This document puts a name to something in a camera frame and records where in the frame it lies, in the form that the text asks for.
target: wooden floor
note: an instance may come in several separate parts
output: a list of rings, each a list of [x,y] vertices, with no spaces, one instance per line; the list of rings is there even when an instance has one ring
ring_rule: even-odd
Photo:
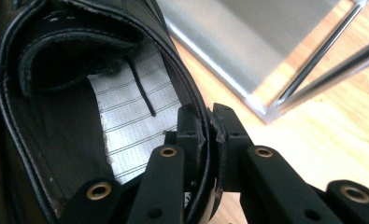
[[[347,0],[340,1],[256,90],[256,95],[264,102],[270,102],[351,6]],[[368,43],[369,4],[307,81],[323,74]],[[278,150],[307,183],[325,189],[332,180],[349,179],[369,188],[369,68],[265,126],[188,51],[180,45],[177,48],[207,106],[212,108],[213,103],[221,103],[233,108],[253,142]],[[246,223],[238,197],[238,194],[224,194],[220,209],[211,223]]]

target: black plastic part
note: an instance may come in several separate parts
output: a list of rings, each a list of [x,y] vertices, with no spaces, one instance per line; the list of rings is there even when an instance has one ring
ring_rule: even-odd
[[[248,223],[342,223],[272,148],[249,148],[241,165],[240,202]]]
[[[191,105],[184,105],[178,110],[176,144],[185,152],[184,189],[192,191],[196,186],[201,167],[201,150],[198,148],[196,117]]]
[[[325,194],[327,204],[347,224],[369,224],[369,189],[348,180],[331,182]]]
[[[155,148],[149,158],[127,223],[184,222],[184,151]]]
[[[230,107],[214,104],[213,115],[216,118],[216,122],[221,123],[217,126],[224,129],[218,130],[218,132],[225,132],[225,136],[217,134],[217,142],[220,145],[226,144],[226,148],[220,148],[220,150],[225,151],[219,153],[219,165],[225,166],[222,188],[228,192],[239,192],[241,190],[238,181],[239,155],[244,153],[249,147],[254,146],[254,144],[239,118]]]
[[[102,199],[92,199],[88,191],[97,184],[102,187],[94,188],[93,195],[100,195],[108,191],[103,186],[109,185],[110,192]],[[84,184],[65,206],[59,223],[108,223],[114,215],[120,197],[120,184],[116,180],[97,178]]]

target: brass grommet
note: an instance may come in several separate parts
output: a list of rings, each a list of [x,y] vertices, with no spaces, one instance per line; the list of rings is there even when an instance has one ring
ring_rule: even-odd
[[[107,182],[99,182],[92,185],[86,192],[88,199],[97,201],[104,199],[111,192],[111,185]]]
[[[258,156],[261,156],[261,157],[265,157],[265,158],[270,158],[274,155],[274,153],[269,150],[269,149],[266,149],[266,148],[257,148],[255,150],[255,153],[258,155]]]
[[[160,150],[160,154],[163,157],[173,157],[176,156],[177,150],[172,147],[164,147]]]
[[[369,203],[369,195],[362,190],[344,185],[340,188],[341,193],[356,203]]]

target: black leather shoe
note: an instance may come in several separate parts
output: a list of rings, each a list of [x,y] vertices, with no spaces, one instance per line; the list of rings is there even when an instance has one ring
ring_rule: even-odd
[[[183,105],[197,139],[184,219],[198,223],[210,217],[216,152],[205,104],[156,2],[0,0],[1,115],[46,221],[71,214],[90,183],[133,183],[177,129]]]

